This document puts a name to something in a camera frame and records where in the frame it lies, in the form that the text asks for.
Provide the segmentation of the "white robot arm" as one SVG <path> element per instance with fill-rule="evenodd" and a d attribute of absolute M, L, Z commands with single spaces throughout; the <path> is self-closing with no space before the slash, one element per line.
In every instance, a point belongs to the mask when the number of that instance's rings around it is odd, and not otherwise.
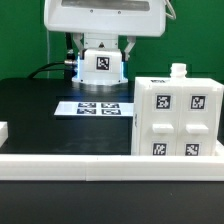
<path fill-rule="evenodd" d="M 165 31 L 165 0 L 45 0 L 44 24 L 70 33 L 79 49 L 78 74 L 90 85 L 125 83 L 124 64 L 136 38 Z"/>

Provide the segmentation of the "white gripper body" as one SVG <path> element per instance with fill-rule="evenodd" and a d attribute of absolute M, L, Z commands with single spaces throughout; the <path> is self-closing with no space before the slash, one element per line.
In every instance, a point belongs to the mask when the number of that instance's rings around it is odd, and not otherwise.
<path fill-rule="evenodd" d="M 45 0 L 50 31 L 158 37 L 165 31 L 163 0 Z"/>

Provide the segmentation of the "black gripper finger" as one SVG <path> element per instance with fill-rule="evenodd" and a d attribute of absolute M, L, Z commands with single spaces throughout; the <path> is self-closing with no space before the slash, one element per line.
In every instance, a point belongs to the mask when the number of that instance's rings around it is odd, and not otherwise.
<path fill-rule="evenodd" d="M 83 34 L 82 33 L 74 33 L 73 34 L 73 41 L 74 41 L 76 47 L 78 48 L 79 57 L 80 57 L 81 60 L 84 59 L 84 51 L 85 51 L 82 40 L 83 40 Z"/>
<path fill-rule="evenodd" d="M 129 53 L 131 52 L 131 50 L 135 46 L 135 43 L 136 43 L 136 37 L 135 36 L 128 36 L 127 37 L 127 46 L 125 47 L 125 49 L 123 51 L 123 55 L 122 55 L 122 60 L 124 62 L 128 61 L 128 59 L 130 57 Z"/>

